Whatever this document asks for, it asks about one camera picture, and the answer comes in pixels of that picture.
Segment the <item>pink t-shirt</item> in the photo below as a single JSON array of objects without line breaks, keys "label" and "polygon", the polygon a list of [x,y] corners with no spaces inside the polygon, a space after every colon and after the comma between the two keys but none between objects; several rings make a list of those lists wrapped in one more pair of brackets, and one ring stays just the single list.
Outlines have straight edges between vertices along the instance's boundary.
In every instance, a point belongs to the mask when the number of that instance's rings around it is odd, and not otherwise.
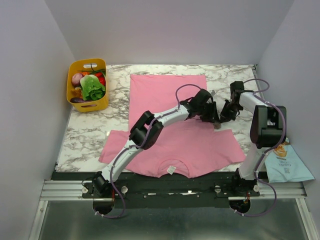
[{"label": "pink t-shirt", "polygon": [[[132,128],[145,111],[164,112],[206,88],[204,75],[131,75],[128,125]],[[232,130],[215,131],[209,122],[189,119],[166,126],[125,169],[155,178],[173,173],[196,178],[245,158]]]}]

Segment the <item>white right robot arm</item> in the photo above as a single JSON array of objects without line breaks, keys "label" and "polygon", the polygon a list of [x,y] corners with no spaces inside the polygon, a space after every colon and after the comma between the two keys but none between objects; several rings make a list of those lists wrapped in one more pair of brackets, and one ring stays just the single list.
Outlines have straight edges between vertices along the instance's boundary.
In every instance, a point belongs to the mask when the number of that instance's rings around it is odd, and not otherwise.
[{"label": "white right robot arm", "polygon": [[262,99],[258,92],[246,90],[243,81],[230,84],[230,100],[220,113],[222,123],[234,121],[243,109],[253,114],[250,127],[250,150],[236,170],[238,179],[230,183],[230,191],[241,196],[248,190],[246,181],[256,181],[267,155],[286,139],[287,109]]}]

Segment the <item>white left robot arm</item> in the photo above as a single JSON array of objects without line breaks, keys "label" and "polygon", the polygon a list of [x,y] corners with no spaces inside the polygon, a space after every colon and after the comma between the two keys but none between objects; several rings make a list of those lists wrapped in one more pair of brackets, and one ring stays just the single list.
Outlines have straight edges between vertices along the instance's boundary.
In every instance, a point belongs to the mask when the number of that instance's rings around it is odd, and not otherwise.
[{"label": "white left robot arm", "polygon": [[195,96],[186,100],[178,100],[177,105],[166,111],[151,113],[145,111],[129,131],[129,137],[122,150],[91,180],[93,191],[101,198],[115,189],[114,182],[125,167],[140,152],[148,150],[157,141],[163,128],[198,116],[203,122],[219,122],[216,102],[213,94],[200,88]]}]

